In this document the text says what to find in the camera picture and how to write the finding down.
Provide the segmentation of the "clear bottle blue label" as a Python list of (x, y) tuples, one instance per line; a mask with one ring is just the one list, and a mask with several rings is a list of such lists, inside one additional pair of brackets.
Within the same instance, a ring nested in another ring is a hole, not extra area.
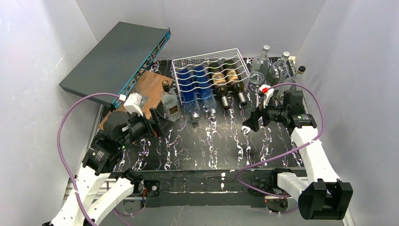
[[(302, 76), (302, 74), (304, 74), (305, 71), (306, 71), (306, 67), (301, 65), (301, 66), (299, 66), (299, 68), (297, 69), (297, 72), (293, 76), (286, 78), (283, 82), (299, 84), (299, 78)], [(281, 88), (279, 89), (279, 92), (282, 95), (284, 93), (284, 91), (298, 90), (298, 89), (299, 89), (299, 87), (297, 87), (295, 85), (284, 85), (284, 86), (281, 86)]]

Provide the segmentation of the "amber labelled bottle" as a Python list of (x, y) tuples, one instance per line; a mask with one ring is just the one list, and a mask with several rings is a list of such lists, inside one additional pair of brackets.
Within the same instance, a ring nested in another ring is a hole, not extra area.
[(162, 81), (163, 90), (160, 93), (161, 102), (164, 111), (171, 121), (176, 121), (180, 118), (181, 111), (176, 93), (171, 89), (169, 81)]

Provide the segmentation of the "clear bottle green label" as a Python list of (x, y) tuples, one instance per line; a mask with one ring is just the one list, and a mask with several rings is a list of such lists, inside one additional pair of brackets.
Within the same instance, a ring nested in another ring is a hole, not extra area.
[(260, 85), (265, 81), (266, 74), (270, 67), (270, 62), (268, 60), (270, 49), (271, 47), (269, 45), (264, 45), (261, 54), (253, 59), (249, 76), (249, 82), (251, 84)]

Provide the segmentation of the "dark wine bottle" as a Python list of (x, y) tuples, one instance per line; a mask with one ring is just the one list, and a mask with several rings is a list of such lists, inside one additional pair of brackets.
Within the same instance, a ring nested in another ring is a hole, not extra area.
[(228, 87), (221, 66), (218, 63), (210, 63), (208, 72), (210, 73), (212, 82), (214, 83), (215, 93), (220, 98), (224, 110), (230, 109), (228, 103)]
[(233, 60), (226, 60), (222, 65), (224, 74), (226, 76), (226, 80), (228, 82), (228, 86), (232, 89), (233, 93), (237, 95), (240, 104), (242, 106), (247, 105), (247, 100), (244, 95), (244, 86), (238, 74), (236, 73), (236, 67)]

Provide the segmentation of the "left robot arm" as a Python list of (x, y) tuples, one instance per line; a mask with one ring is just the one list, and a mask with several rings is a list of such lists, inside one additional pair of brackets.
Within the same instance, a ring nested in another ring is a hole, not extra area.
[(97, 192), (110, 177), (123, 157), (128, 145), (145, 135), (162, 137), (173, 121), (162, 117), (155, 108), (150, 109), (152, 119), (137, 113), (115, 111), (109, 114), (89, 149), (76, 178), (77, 188), (68, 195), (59, 213), (47, 226), (99, 225), (103, 219), (127, 196), (138, 189), (143, 181), (139, 172), (128, 169), (118, 176), (116, 183), (100, 198)]

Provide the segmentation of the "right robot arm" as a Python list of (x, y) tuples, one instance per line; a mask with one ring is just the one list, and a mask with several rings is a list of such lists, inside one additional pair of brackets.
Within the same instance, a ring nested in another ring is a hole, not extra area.
[(340, 179), (328, 161), (317, 137), (319, 131), (315, 119), (305, 110), (302, 91), (285, 91), (282, 103), (274, 96), (273, 89), (263, 87), (260, 94), (262, 102), (243, 126), (258, 131), (259, 119), (263, 120), (264, 126), (270, 122), (282, 123), (295, 145), (300, 147), (307, 181), (302, 181), (291, 169), (276, 168), (268, 179), (252, 180), (250, 189), (276, 197), (280, 196), (277, 190), (290, 195), (297, 201), (305, 220), (344, 219), (353, 188), (349, 182)]

